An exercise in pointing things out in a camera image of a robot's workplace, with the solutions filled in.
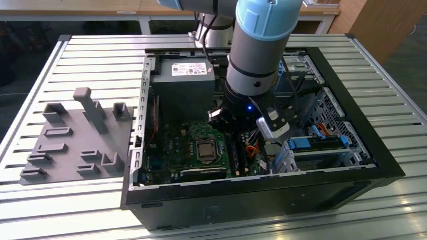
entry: circuit chip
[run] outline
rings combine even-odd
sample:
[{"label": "circuit chip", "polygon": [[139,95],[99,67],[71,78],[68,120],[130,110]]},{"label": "circuit chip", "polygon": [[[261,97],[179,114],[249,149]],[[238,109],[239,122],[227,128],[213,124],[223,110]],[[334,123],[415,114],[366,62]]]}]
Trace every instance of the circuit chip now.
[{"label": "circuit chip", "polygon": [[202,138],[197,141],[198,161],[209,165],[218,160],[218,146],[214,137]]},{"label": "circuit chip", "polygon": [[201,144],[199,145],[199,156],[202,158],[214,157],[214,144]]}]

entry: green circuit board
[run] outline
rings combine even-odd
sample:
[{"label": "green circuit board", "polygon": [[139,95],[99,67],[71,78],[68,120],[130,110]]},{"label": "green circuit board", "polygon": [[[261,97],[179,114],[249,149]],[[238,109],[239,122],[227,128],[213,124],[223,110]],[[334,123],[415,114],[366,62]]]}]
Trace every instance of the green circuit board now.
[{"label": "green circuit board", "polygon": [[[227,178],[233,177],[231,163],[225,135],[207,122],[191,122],[165,127],[159,139],[160,153],[150,160],[152,181],[170,184],[175,173],[189,169],[226,168]],[[214,141],[217,158],[203,162],[198,144]]]}]

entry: white table leg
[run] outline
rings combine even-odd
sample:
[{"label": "white table leg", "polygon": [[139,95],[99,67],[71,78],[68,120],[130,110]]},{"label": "white table leg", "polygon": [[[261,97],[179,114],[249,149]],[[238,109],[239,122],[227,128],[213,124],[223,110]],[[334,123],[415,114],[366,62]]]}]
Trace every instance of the white table leg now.
[{"label": "white table leg", "polygon": [[319,24],[319,28],[315,34],[329,34],[334,19],[335,19],[335,15],[326,15],[323,17],[323,20]]},{"label": "white table leg", "polygon": [[139,25],[140,25],[142,34],[151,35],[152,34],[152,31],[150,28],[151,17],[150,16],[139,16],[138,21],[139,21]]}]

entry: table surface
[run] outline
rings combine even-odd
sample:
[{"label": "table surface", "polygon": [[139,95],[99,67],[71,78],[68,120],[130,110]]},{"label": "table surface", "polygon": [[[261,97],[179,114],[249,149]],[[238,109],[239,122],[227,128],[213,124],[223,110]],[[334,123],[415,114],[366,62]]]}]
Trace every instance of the table surface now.
[{"label": "table surface", "polygon": [[148,48],[191,48],[186,35],[74,36],[60,41],[0,145],[2,239],[181,240],[418,239],[427,232],[427,117],[357,40],[345,35],[293,35],[290,47],[319,47],[362,108],[406,178],[343,208],[317,214],[148,232],[120,210],[123,178],[19,185],[36,145],[47,103],[80,109],[74,90],[92,89],[104,108],[135,109]]},{"label": "table surface", "polygon": [[[4,15],[193,15],[158,4],[156,0],[0,0]],[[301,8],[302,15],[339,15],[333,7]]]}]

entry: power supply label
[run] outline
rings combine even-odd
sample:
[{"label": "power supply label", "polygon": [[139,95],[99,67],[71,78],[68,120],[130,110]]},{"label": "power supply label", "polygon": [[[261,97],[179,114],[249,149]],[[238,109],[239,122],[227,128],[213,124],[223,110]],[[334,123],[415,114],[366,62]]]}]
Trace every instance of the power supply label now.
[{"label": "power supply label", "polygon": [[207,64],[177,63],[173,65],[173,77],[209,75]]}]

